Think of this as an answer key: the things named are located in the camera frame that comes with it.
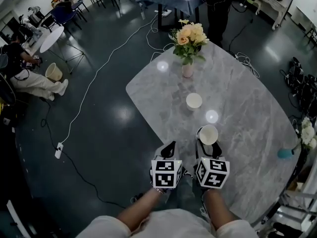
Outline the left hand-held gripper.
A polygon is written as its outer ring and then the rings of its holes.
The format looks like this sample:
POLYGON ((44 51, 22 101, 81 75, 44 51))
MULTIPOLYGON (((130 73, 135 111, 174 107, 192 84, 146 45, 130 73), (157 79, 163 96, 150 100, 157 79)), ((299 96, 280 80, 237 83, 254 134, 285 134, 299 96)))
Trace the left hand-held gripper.
POLYGON ((155 156, 151 161, 152 183, 155 188, 159 189, 175 189, 182 176, 182 161, 172 158, 175 152, 176 141, 172 141, 169 145, 163 145, 160 151, 161 156, 155 156))

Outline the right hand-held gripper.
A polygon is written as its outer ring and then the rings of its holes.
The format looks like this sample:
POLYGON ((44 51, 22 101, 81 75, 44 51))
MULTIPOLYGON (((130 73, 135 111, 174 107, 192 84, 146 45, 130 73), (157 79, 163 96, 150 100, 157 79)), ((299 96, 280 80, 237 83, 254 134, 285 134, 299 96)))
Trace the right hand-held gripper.
POLYGON ((208 154, 200 140, 201 130, 202 127, 197 130, 195 135, 195 155, 196 159, 199 159, 196 169, 198 182, 201 187, 221 189, 230 174, 230 162, 224 159, 210 159, 212 156, 220 157, 222 149, 215 142, 212 144, 212 155, 208 154))

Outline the cream paper cup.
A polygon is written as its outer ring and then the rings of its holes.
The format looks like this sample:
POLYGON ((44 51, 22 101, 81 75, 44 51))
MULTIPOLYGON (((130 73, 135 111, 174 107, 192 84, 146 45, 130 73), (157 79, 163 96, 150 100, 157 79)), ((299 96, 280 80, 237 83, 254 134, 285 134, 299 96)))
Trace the cream paper cup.
POLYGON ((198 138, 204 145, 213 145, 218 139, 218 131, 211 124, 205 125, 199 131, 198 138))
POLYGON ((202 97, 197 93, 190 93, 186 97, 187 108, 191 111, 198 109, 202 105, 202 97))

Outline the person's right forearm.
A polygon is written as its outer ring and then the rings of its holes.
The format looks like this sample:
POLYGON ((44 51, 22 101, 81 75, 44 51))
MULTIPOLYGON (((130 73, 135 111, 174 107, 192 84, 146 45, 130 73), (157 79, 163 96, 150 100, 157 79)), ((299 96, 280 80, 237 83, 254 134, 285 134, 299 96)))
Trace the person's right forearm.
POLYGON ((203 195, 203 202, 215 230, 239 219, 227 208, 220 191, 217 189, 207 190, 203 195))

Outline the person's left forearm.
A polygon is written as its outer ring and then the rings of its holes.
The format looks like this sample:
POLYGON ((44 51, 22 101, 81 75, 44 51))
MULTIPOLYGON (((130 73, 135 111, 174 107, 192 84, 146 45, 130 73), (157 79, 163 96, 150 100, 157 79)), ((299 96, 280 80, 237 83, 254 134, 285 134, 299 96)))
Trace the person's left forearm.
POLYGON ((162 189, 153 187, 136 202, 124 209, 116 218, 124 223, 131 232, 135 231, 150 215, 164 194, 165 192, 162 189))

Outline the person's blue jeans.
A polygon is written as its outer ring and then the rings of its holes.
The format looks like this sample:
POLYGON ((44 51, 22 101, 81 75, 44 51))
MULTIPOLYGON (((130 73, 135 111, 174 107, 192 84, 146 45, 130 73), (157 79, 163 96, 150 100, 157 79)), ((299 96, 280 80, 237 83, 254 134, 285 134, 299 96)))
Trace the person's blue jeans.
POLYGON ((168 199, 172 209, 186 210, 198 217, 202 216, 202 203, 200 198, 194 193, 194 180, 190 175, 184 175, 177 188, 174 189, 168 199))

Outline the person's white t-shirt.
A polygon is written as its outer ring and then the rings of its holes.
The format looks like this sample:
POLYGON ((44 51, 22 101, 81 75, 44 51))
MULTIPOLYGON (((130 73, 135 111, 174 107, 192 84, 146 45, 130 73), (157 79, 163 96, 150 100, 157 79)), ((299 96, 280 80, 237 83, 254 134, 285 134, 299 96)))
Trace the person's white t-shirt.
POLYGON ((134 232, 111 216, 95 218, 76 238, 258 238, 245 220, 235 220, 212 231, 205 220, 182 210, 153 212, 134 232))

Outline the pink vase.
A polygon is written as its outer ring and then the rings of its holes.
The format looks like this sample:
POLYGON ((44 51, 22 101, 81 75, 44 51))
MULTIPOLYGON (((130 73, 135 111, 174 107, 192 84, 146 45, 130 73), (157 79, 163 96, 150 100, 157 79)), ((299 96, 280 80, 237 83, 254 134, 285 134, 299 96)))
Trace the pink vase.
POLYGON ((188 63, 185 65, 182 65, 182 75, 185 78, 190 78, 193 75, 194 68, 193 65, 188 63))

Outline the white flower bouquet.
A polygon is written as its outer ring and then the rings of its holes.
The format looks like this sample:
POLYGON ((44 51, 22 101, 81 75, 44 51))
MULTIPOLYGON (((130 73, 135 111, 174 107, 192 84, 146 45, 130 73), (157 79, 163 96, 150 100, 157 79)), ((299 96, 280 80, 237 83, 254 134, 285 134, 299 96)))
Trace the white flower bouquet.
POLYGON ((301 130, 295 129, 300 139, 301 145, 306 149, 315 149, 317 147, 317 134, 313 124, 308 117, 304 117, 301 123, 301 130))

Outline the pile of black backpacks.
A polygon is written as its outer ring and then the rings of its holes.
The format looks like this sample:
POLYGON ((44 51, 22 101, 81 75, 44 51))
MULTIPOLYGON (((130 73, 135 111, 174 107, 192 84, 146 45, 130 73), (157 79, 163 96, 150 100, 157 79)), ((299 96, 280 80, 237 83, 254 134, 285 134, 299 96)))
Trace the pile of black backpacks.
POLYGON ((290 89, 289 98, 296 101, 293 107, 307 116, 310 120, 317 120, 317 77, 305 74, 301 63, 295 57, 289 62, 287 72, 280 70, 287 87, 290 89))

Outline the yellow flower bouquet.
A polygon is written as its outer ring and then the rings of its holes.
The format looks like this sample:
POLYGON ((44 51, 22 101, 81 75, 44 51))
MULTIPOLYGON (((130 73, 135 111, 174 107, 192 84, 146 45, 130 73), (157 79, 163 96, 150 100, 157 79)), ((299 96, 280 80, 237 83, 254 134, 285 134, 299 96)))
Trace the yellow flower bouquet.
POLYGON ((168 35, 174 43, 173 54, 180 57, 183 65, 192 65, 195 59, 205 61, 200 54, 202 46, 209 41, 204 33, 202 24, 190 22, 188 19, 179 19, 179 29, 172 29, 168 35))

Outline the cream waste bin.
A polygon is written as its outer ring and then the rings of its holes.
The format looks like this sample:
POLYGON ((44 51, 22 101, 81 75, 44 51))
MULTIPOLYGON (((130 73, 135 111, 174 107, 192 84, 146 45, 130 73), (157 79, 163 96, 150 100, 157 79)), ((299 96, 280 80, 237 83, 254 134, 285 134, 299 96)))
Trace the cream waste bin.
POLYGON ((62 71, 58 68, 55 62, 51 63, 46 72, 45 72, 45 77, 53 80, 53 81, 60 81, 63 77, 62 71))

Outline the small stool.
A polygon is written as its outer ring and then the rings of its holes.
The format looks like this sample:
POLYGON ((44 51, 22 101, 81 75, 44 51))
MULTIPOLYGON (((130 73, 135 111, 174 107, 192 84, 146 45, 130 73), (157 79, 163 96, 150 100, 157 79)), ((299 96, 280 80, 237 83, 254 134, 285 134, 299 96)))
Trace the small stool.
POLYGON ((308 38, 308 44, 313 43, 314 47, 317 46, 317 28, 314 26, 304 35, 304 38, 308 38))

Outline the white round side table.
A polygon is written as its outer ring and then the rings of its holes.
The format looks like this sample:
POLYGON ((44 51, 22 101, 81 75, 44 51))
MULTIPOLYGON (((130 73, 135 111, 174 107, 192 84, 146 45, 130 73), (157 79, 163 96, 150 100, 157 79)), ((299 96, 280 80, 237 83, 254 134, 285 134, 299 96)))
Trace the white round side table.
POLYGON ((64 33, 63 26, 59 26, 58 28, 53 30, 47 37, 45 37, 43 43, 41 44, 40 53, 44 54, 45 52, 49 52, 50 54, 53 54, 54 56, 59 58, 61 61, 63 61, 66 64, 68 73, 71 75, 73 73, 73 70, 78 67, 81 60, 84 58, 85 53, 79 48, 77 48, 76 46, 74 46, 73 44, 71 44, 68 40, 66 40, 65 44, 68 47, 73 48, 74 50, 77 51, 76 54, 70 56, 69 58, 66 58, 62 51, 62 48, 59 45, 59 41, 61 40, 61 36, 63 33, 64 33), (57 48, 59 50, 59 55, 53 51, 54 45, 57 45, 57 48))

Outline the blue chair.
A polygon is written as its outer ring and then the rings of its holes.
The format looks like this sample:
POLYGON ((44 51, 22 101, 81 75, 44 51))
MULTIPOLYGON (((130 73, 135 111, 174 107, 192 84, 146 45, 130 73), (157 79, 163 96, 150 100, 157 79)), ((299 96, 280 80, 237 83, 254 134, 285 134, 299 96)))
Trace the blue chair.
POLYGON ((54 21, 58 26, 63 26, 68 33, 70 31, 65 26, 68 22, 73 22, 76 27, 82 30, 81 26, 76 22, 75 17, 78 16, 80 19, 87 20, 82 15, 82 13, 78 9, 72 9, 72 7, 57 5, 55 8, 51 10, 51 16, 54 18, 54 21))

